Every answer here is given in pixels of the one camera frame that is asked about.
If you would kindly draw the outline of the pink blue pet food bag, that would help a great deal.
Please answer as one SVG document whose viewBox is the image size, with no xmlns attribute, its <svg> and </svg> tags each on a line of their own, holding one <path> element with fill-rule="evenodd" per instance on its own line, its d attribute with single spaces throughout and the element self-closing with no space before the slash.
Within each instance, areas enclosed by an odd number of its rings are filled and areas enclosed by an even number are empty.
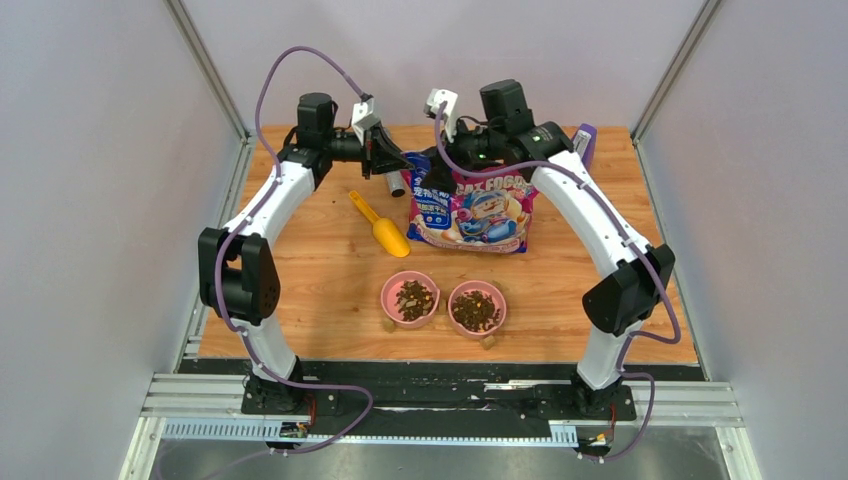
<svg viewBox="0 0 848 480">
<path fill-rule="evenodd" d="M 423 185 L 431 172 L 431 162 L 423 153 L 408 152 L 406 157 L 413 165 L 402 173 L 411 193 L 408 239 L 479 253 L 527 250 L 538 190 L 521 175 L 466 179 L 454 174 L 457 190 L 449 194 Z"/>
</svg>

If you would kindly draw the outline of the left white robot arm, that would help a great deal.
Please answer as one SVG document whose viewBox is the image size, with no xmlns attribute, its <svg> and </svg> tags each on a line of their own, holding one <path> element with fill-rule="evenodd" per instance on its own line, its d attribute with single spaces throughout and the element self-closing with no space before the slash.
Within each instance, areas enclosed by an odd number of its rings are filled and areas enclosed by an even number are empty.
<svg viewBox="0 0 848 480">
<path fill-rule="evenodd" d="M 201 302 L 240 337 L 251 359 L 246 413 L 296 412 L 309 388 L 276 318 L 281 284 L 272 247 L 284 226 L 336 161 L 359 164 L 364 178 L 411 166 L 383 127 L 372 95 L 354 104 L 346 129 L 336 126 L 337 112 L 328 94 L 302 95 L 297 122 L 273 153 L 264 184 L 234 218 L 198 238 Z"/>
</svg>

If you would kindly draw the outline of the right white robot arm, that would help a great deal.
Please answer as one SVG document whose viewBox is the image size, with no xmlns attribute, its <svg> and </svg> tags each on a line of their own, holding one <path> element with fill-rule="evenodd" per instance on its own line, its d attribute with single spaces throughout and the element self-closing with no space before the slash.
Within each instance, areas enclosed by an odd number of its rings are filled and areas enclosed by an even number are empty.
<svg viewBox="0 0 848 480">
<path fill-rule="evenodd" d="M 480 98 L 485 120 L 470 129 L 454 112 L 455 92 L 430 92 L 424 112 L 435 122 L 435 146 L 431 172 L 422 184 L 447 192 L 456 187 L 456 176 L 480 183 L 518 174 L 564 217 L 600 276 L 582 297 L 591 327 L 568 401 L 580 415 L 596 417 L 613 403 L 629 376 L 623 362 L 632 342 L 660 338 L 642 326 L 657 304 L 673 309 L 667 287 L 675 254 L 666 244 L 651 245 L 626 222 L 560 126 L 535 122 L 518 81 L 486 85 Z"/>
</svg>

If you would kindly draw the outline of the yellow plastic scoop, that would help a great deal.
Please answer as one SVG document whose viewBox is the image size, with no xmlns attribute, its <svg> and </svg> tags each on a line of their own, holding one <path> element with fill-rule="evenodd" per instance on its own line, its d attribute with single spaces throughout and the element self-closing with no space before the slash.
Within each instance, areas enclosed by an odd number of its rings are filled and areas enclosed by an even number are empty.
<svg viewBox="0 0 848 480">
<path fill-rule="evenodd" d="M 351 191 L 348 197 L 357 210 L 370 223 L 372 235 L 376 242 L 389 255 L 396 258 L 404 258 L 411 253 L 411 247 L 406 237 L 391 219 L 378 215 L 357 191 Z"/>
</svg>

